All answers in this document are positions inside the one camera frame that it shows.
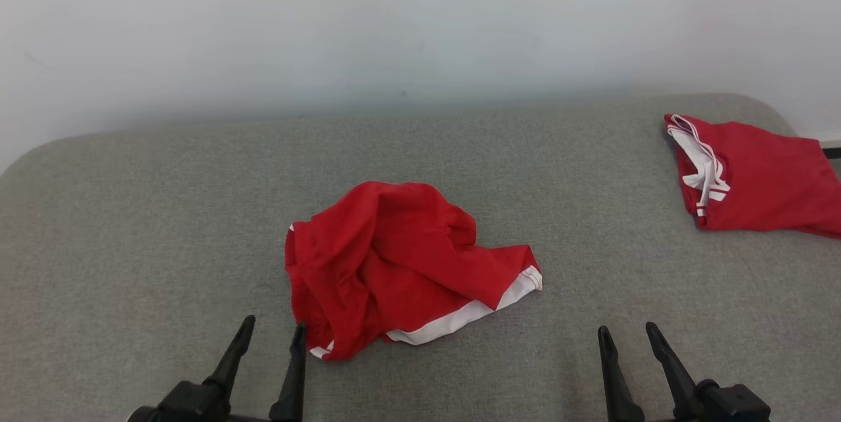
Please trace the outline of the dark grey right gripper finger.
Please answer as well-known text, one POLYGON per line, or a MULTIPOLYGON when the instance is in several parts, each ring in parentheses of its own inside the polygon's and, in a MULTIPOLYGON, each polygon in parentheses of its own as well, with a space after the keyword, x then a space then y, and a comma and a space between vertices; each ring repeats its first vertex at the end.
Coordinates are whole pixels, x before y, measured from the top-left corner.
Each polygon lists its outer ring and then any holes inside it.
POLYGON ((600 326, 597 338, 608 421, 645 421, 642 408, 631 397, 619 365, 618 349, 607 326, 600 326))
POLYGON ((702 403, 696 397, 696 383, 675 351, 672 350, 658 326, 654 322, 648 322, 645 325, 645 330, 652 353, 654 353, 655 359, 660 362, 669 385, 671 397, 675 404, 672 411, 673 418, 675 420, 699 420, 703 409, 702 403))

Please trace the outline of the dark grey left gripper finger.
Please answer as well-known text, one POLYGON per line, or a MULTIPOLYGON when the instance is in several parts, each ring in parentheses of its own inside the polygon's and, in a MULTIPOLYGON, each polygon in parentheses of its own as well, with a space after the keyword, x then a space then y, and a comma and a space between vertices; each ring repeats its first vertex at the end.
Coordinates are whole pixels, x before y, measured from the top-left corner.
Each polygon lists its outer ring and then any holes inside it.
POLYGON ((304 322, 297 324, 289 352, 290 360, 283 387, 279 398, 269 410, 271 421, 303 421, 307 360, 307 327, 304 322))
POLYGON ((235 337, 228 345, 212 374, 205 378, 202 385, 214 387, 219 392, 219 400, 229 404, 235 377, 239 371, 240 360, 246 355, 256 324, 255 315, 246 316, 235 337))

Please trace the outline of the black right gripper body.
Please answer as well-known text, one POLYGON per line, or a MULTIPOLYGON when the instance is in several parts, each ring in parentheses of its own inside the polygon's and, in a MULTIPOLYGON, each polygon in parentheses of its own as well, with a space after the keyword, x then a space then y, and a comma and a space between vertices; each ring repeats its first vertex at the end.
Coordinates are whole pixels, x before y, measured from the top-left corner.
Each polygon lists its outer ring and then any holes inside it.
POLYGON ((681 418, 661 418, 661 421, 771 421, 768 404, 747 386, 736 384, 721 387, 706 379, 694 388, 692 401, 696 405, 681 418))

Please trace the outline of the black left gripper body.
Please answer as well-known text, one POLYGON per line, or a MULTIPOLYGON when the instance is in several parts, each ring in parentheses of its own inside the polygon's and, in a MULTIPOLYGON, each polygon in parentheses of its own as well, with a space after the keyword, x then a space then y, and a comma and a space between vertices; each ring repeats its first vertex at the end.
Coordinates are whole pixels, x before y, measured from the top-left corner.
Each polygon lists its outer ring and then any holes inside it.
POLYGON ((135 410, 128 421, 259 421, 231 413, 229 387, 217 382, 181 381, 156 406, 135 410))

